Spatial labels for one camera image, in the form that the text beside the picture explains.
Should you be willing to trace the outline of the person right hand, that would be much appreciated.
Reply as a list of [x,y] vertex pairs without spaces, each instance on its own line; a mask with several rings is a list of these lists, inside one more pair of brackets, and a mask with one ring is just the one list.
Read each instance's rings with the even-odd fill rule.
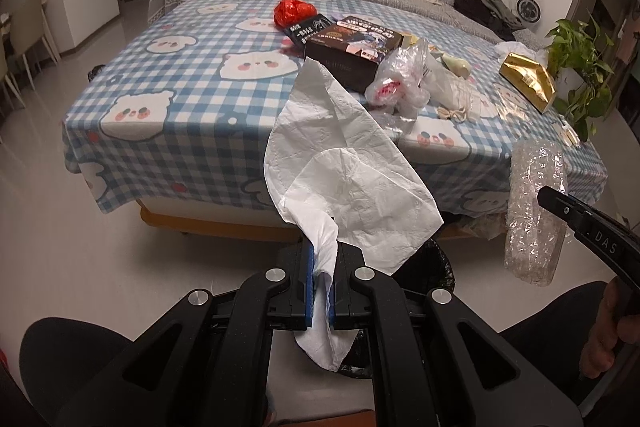
[[619,341],[638,345],[639,317],[627,315],[616,319],[623,301],[623,283],[618,277],[606,285],[596,321],[590,329],[588,340],[582,348],[579,367],[588,378],[597,378],[614,364],[614,348]]

